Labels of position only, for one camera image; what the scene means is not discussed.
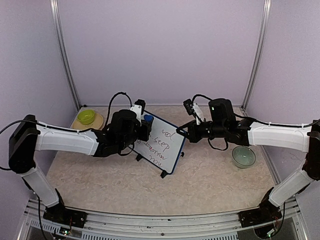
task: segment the marble tabletop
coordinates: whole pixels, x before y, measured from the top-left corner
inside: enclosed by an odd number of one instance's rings
[[[91,109],[107,116],[107,107]],[[111,113],[119,109],[123,107],[112,107]],[[211,119],[209,108],[201,109],[206,119]],[[177,126],[193,119],[183,106],[146,106],[146,110]],[[238,108],[234,111],[241,114]],[[212,144],[225,146],[223,139]],[[105,213],[173,216],[256,207],[274,185],[272,176],[258,146],[250,147],[256,155],[254,166],[237,168],[231,156],[235,146],[218,151],[211,149],[206,139],[198,143],[187,140],[184,157],[164,179],[159,168],[144,159],[136,161],[136,153],[95,158],[58,152],[47,178],[66,206]]]

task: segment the translucent green bowl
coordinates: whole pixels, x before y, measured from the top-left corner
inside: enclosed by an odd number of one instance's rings
[[[247,169],[256,162],[256,155],[249,147],[237,146],[232,150],[234,165],[240,169]]]
[[[88,109],[80,112],[76,118],[83,125],[88,125],[95,120],[95,116],[96,116],[95,111]]]

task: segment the wooden plate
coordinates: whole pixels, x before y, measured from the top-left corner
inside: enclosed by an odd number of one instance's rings
[[[99,114],[99,113],[95,113],[95,119],[92,123],[88,124],[88,125],[83,125],[81,122],[79,122],[77,119],[74,120],[73,124],[72,124],[72,128],[73,129],[77,129],[77,130],[86,130],[86,129],[97,129],[99,130],[102,125],[104,124],[104,117]]]

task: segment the whiteboard stand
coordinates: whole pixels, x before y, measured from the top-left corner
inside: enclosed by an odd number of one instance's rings
[[[177,126],[144,110],[141,116],[153,116],[152,129],[149,140],[144,142],[137,140],[134,150],[137,153],[136,160],[146,159],[162,170],[161,178],[174,172],[177,162],[185,153],[182,152],[186,138],[177,133]]]

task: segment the blue eraser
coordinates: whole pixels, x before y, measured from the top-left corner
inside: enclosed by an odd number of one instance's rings
[[[154,119],[154,117],[151,116],[151,115],[144,115],[143,118],[144,118],[144,120],[146,120],[147,122],[151,122],[151,121]]]

